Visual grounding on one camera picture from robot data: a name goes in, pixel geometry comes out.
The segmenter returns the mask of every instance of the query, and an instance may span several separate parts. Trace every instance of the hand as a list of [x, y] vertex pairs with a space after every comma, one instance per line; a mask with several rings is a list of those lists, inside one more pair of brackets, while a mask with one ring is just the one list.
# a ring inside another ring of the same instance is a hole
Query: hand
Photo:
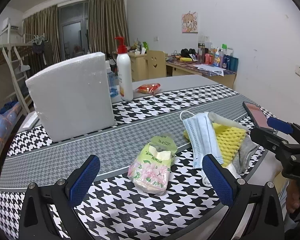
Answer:
[[290, 179], [287, 186], [286, 209], [289, 213], [295, 212], [300, 207], [300, 192], [297, 182]]

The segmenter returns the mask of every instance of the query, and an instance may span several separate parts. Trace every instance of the blue surgical mask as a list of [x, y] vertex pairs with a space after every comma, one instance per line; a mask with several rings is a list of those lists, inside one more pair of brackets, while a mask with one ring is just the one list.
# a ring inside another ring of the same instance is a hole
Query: blue surgical mask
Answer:
[[[184, 112], [188, 112], [193, 116], [182, 120], [181, 116]], [[193, 114], [189, 111], [182, 111], [180, 119], [186, 128], [192, 145], [193, 168], [202, 168], [202, 159], [207, 154], [212, 154], [220, 164], [223, 164], [221, 151], [208, 112]]]

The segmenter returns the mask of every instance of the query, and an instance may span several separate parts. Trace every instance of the yellow foam net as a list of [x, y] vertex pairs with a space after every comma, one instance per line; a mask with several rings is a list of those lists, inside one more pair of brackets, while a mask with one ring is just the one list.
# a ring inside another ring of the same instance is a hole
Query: yellow foam net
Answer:
[[[212, 123], [212, 125], [224, 161], [222, 166], [226, 167], [232, 162], [234, 155], [239, 150], [244, 137], [246, 136], [246, 131], [244, 129], [229, 127], [218, 123]], [[183, 135], [189, 140], [186, 130], [183, 132]]]

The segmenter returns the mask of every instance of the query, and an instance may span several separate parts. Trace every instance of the smartphone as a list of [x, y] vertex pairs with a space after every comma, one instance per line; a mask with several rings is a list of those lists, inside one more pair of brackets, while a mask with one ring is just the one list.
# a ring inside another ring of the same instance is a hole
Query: smartphone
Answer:
[[264, 128], [271, 132], [274, 131], [274, 129], [267, 124], [268, 118], [264, 115], [259, 106], [248, 102], [243, 102], [242, 106], [246, 109], [256, 127]]

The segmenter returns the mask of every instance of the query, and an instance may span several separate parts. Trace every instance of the red snack package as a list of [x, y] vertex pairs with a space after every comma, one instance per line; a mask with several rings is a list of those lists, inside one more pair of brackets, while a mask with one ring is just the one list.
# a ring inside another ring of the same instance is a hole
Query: red snack package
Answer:
[[137, 88], [137, 92], [143, 93], [143, 94], [156, 94], [160, 89], [160, 84], [144, 84]]

